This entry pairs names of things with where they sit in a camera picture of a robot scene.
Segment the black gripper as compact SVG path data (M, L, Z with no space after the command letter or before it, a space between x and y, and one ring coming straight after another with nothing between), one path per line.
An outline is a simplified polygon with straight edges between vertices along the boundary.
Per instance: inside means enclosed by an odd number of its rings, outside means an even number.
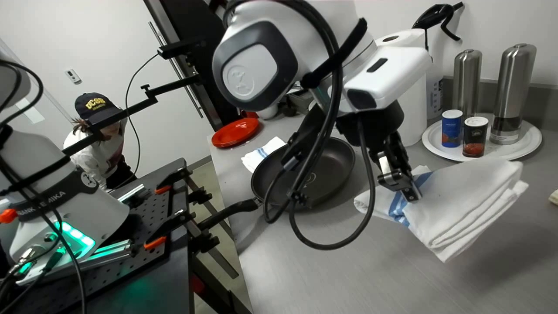
M421 197L409 171L407 156L397 133L404 114L397 102L383 110L346 114L336 119L336 129L353 147L364 145L378 164L378 182L388 191L402 191L407 203Z

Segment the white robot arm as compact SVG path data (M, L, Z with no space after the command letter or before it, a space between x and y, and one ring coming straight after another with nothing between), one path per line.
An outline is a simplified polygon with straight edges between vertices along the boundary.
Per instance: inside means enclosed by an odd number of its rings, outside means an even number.
M369 40L364 20L341 21L345 2L235 0L224 9L226 30L212 53L216 89L236 110L261 112L301 86L325 112L308 147L287 149L285 163L299 170L289 199L299 196L329 133L364 124L371 138L362 147L379 170L378 182L414 201L420 191L397 135L399 100L425 74L428 53ZM90 260L128 215L69 157L139 109L114 110L97 96L85 109L92 112L90 135L64 150L43 136L1 129L1 170L18 177L1 184L1 208L17 224L8 274L18 285Z

